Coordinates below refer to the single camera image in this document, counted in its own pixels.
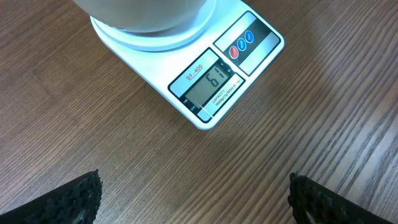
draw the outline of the scale platform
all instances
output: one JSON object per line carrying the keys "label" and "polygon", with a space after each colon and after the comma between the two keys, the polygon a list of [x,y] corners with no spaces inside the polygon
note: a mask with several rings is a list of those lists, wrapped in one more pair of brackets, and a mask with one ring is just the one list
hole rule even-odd
{"label": "scale platform", "polygon": [[207,0],[192,20],[146,35],[91,22],[105,45],[202,130],[284,48],[283,37],[241,0]]}

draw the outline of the kitchen scale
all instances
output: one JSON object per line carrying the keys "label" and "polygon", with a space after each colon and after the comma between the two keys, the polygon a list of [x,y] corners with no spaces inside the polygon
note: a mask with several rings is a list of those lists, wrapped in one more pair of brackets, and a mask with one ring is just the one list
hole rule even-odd
{"label": "kitchen scale", "polygon": [[220,121],[284,47],[241,0],[207,0],[189,21],[149,34],[91,22],[118,57],[202,130]]}

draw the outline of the tabletop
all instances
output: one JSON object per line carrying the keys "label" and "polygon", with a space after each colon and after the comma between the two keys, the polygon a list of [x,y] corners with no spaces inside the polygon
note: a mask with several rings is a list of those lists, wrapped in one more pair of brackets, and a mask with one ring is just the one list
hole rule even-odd
{"label": "tabletop", "polygon": [[99,169],[95,223],[295,223],[298,172],[398,223],[398,1],[246,0],[285,49],[199,131],[71,0],[0,0],[0,213]]}

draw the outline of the white scale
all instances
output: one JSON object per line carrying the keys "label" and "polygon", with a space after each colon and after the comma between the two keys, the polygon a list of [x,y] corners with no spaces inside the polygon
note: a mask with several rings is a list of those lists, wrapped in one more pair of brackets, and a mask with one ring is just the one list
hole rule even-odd
{"label": "white scale", "polygon": [[284,47],[241,0],[207,0],[191,20],[146,35],[91,22],[117,56],[202,130],[220,121]]}

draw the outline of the blue button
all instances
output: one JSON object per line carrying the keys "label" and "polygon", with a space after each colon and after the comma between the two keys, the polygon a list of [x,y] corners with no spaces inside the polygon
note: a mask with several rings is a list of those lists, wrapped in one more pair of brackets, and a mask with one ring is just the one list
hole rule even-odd
{"label": "blue button", "polygon": [[239,39],[238,39],[238,49],[239,49],[240,51],[246,50],[246,41],[244,41],[243,38],[239,38]]}
{"label": "blue button", "polygon": [[246,33],[244,34],[244,38],[249,44],[253,43],[254,41],[254,35],[250,30],[246,31]]}

